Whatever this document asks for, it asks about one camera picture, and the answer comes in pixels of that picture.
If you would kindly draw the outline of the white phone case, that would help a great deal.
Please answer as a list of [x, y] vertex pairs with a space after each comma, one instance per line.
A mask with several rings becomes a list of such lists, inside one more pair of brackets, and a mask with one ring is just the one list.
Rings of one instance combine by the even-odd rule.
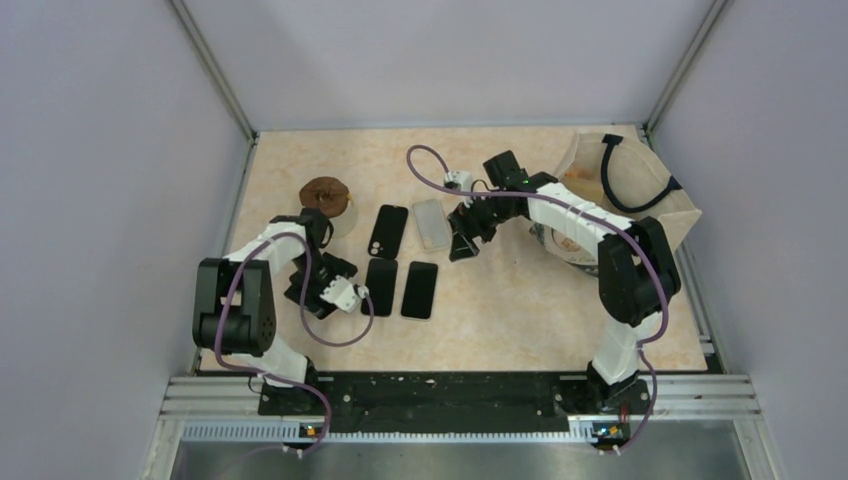
[[413, 202], [411, 211], [423, 252], [433, 253], [450, 248], [451, 230], [442, 203], [438, 199]]

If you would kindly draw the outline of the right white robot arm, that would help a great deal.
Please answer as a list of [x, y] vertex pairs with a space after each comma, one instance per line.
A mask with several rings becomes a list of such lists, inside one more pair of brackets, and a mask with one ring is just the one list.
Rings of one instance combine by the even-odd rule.
[[499, 225], [518, 217], [558, 232], [586, 251], [596, 265], [601, 304], [609, 316], [601, 346], [587, 367], [586, 397], [612, 412], [638, 383], [643, 347], [669, 323], [672, 297], [681, 280], [662, 224], [613, 214], [567, 189], [553, 175], [533, 175], [512, 151], [485, 162], [491, 190], [474, 192], [469, 172], [446, 169], [443, 184], [462, 201], [449, 214], [449, 258], [478, 255]]

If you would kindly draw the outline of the black phone case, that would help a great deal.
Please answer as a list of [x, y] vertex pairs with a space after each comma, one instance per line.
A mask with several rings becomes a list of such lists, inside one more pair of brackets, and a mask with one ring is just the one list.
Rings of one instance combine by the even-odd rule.
[[403, 240], [409, 211], [397, 205], [381, 205], [368, 242], [367, 251], [375, 258], [395, 260]]

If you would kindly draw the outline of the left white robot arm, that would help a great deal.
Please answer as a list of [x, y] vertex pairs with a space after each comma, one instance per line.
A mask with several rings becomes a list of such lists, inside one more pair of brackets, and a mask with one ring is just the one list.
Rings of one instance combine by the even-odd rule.
[[264, 382], [262, 393], [297, 413], [328, 411], [313, 362], [277, 333], [274, 277], [294, 266], [286, 291], [300, 316], [324, 319], [336, 311], [373, 307], [356, 266], [325, 252], [334, 233], [320, 210], [276, 216], [242, 248], [198, 266], [192, 337], [226, 369]]

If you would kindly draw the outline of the black smartphone silver edge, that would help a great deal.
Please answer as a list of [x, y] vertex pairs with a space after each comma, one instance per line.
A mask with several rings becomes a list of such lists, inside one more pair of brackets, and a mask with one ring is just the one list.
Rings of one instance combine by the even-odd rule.
[[438, 265], [413, 261], [404, 288], [401, 316], [415, 320], [429, 320], [438, 278]]

